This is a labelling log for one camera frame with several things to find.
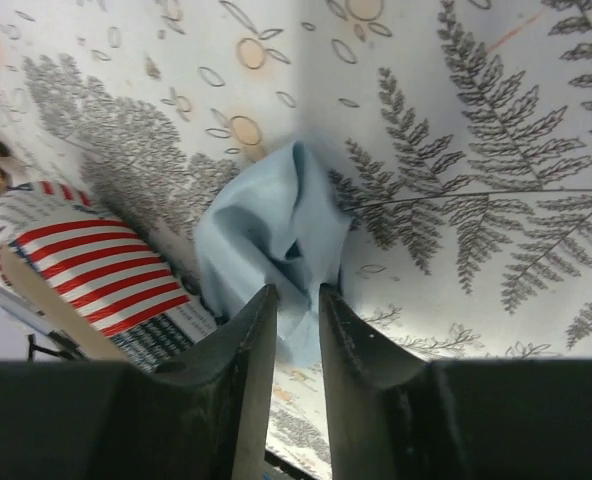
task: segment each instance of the crumpled fabric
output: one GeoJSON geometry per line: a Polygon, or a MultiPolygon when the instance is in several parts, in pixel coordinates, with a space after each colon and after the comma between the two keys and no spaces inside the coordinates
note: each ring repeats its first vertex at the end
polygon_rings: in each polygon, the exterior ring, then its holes
{"type": "Polygon", "coordinates": [[[350,223],[303,143],[274,151],[230,182],[196,228],[207,305],[232,318],[263,285],[276,285],[278,358],[318,362],[318,290],[338,283],[350,223]]]}

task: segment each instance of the botanical print paper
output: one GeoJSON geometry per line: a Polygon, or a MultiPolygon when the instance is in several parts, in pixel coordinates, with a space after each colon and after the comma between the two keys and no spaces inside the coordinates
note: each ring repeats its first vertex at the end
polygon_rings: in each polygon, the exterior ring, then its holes
{"type": "MultiPolygon", "coordinates": [[[[294,139],[355,217],[345,297],[423,358],[592,356],[592,0],[0,2],[0,140],[192,276],[192,230],[294,139]]],[[[320,366],[270,449],[331,478],[320,366]]]]}

